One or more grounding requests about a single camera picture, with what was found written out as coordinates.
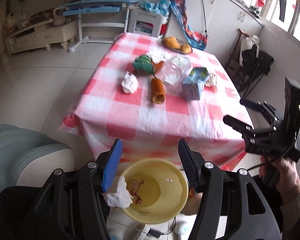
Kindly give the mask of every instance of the screw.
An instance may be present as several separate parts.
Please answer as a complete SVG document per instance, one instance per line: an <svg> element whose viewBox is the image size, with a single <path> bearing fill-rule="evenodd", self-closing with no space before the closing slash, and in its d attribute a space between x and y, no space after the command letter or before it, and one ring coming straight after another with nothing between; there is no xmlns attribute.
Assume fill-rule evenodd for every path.
<svg viewBox="0 0 300 240"><path fill-rule="evenodd" d="M239 173L240 173L241 175L247 175L247 174L248 174L248 172L247 172L245 169L240 169L240 170L239 170Z"/></svg>
<svg viewBox="0 0 300 240"><path fill-rule="evenodd" d="M88 168L93 169L97 166L96 163L92 162L92 163L88 163Z"/></svg>
<svg viewBox="0 0 300 240"><path fill-rule="evenodd" d="M208 169L212 169L213 168L213 163L205 163L204 166Z"/></svg>
<svg viewBox="0 0 300 240"><path fill-rule="evenodd" d="M56 169L56 170L54 170L54 172L53 172L53 174L54 175L60 175L62 173L62 169Z"/></svg>

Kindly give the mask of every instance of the table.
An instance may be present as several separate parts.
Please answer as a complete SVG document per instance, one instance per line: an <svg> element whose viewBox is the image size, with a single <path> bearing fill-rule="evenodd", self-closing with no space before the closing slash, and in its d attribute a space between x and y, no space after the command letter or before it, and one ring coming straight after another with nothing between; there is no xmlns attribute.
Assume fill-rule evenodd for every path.
<svg viewBox="0 0 300 240"><path fill-rule="evenodd" d="M152 50L166 49L155 37L120 34L59 129L84 135L95 157L120 138L121 162L157 157L180 165L177 145L185 138L206 161L232 170L245 155L244 141L222 118L230 114L252 122L222 65L215 56L193 49L187 57L194 67L205 66L217 75L218 89L205 87L200 101L186 102L181 87L165 86L165 103L157 105L150 99L149 77L137 77L139 87L134 94L125 94L120 85L126 71L133 71L131 62Z"/></svg>

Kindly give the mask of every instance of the blue desk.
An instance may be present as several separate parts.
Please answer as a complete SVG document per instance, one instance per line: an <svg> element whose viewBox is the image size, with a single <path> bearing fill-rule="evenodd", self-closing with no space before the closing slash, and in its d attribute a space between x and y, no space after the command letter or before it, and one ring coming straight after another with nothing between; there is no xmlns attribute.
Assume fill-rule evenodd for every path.
<svg viewBox="0 0 300 240"><path fill-rule="evenodd" d="M113 43L113 41L102 39L90 39L82 37L83 27L117 27L124 28L127 32L129 20L129 7L132 4L138 3L140 0L80 0L65 4L68 10L63 12L64 16L78 15L78 32L79 41L69 48L69 52L74 52L75 49L82 43ZM127 7L127 13L124 23L98 22L98 23L82 23L82 14L90 13L118 13L122 10L123 5Z"/></svg>

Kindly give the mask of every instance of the tiled floor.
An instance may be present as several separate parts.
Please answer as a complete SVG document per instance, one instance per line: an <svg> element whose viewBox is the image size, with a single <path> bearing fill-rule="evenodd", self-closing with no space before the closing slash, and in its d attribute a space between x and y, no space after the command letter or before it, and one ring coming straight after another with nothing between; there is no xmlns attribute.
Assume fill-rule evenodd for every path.
<svg viewBox="0 0 300 240"><path fill-rule="evenodd" d="M69 53L60 45L51 50L37 49L19 55L0 57L0 123L12 124L42 132L51 138L68 144L75 152L76 166L80 168L93 158L87 141L83 137L58 131L62 118L71 103L79 95L110 44L83 44L76 52ZM259 163L259 157L247 154L235 168L249 168ZM109 216L128 226L138 226L120 209ZM191 227L195 216L178 215L177 220L187 220ZM220 220L218 237L224 232L225 218ZM132 239L136 231L108 220L108 226L121 228L124 239ZM163 233L172 228L172 221L152 226ZM177 239L174 233L160 239Z"/></svg>

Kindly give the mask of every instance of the cable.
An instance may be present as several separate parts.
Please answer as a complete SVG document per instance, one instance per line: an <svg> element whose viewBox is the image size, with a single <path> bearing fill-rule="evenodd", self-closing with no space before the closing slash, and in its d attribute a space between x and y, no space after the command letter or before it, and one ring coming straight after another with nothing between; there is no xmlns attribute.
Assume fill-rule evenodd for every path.
<svg viewBox="0 0 300 240"><path fill-rule="evenodd" d="M166 233L166 234L162 234L162 235L166 236L166 235L170 234L170 233L174 230L174 228L176 227L176 223L177 223L177 222L176 222L176 217L174 217L173 222L174 222L174 226L173 226L173 228L171 229L171 231L168 232L168 233Z"/></svg>
<svg viewBox="0 0 300 240"><path fill-rule="evenodd" d="M140 229L138 229L138 228L134 228L134 227L131 227L131 226L124 225L124 224L122 224L122 223L120 223L120 222L111 220L110 218L107 218L107 220L110 220L110 221L112 221L112 222L114 222L114 223L117 223L117 224L119 224L119 225L125 226L125 227L127 227L127 228L133 228L134 230L137 230L137 231L139 231L139 232L144 232L143 230L140 230Z"/></svg>
<svg viewBox="0 0 300 240"><path fill-rule="evenodd" d="M260 167L260 166L268 165L269 163L272 163L272 162L274 162L274 161L276 161L276 160L278 160L278 159L284 157L284 156L291 150L291 148L294 146L295 143L296 143L296 140L293 141L293 143L291 144L291 146L290 146L288 149L286 149L286 150L285 150L282 154L280 154L279 156L275 157L273 160L271 160L271 161L269 161L269 162L266 162L266 163L261 163L261 164L259 164L259 165L255 165L255 166L253 166L253 167L247 169L247 171L251 171L251 170L253 170L253 169L255 169L255 168L258 168L258 167Z"/></svg>

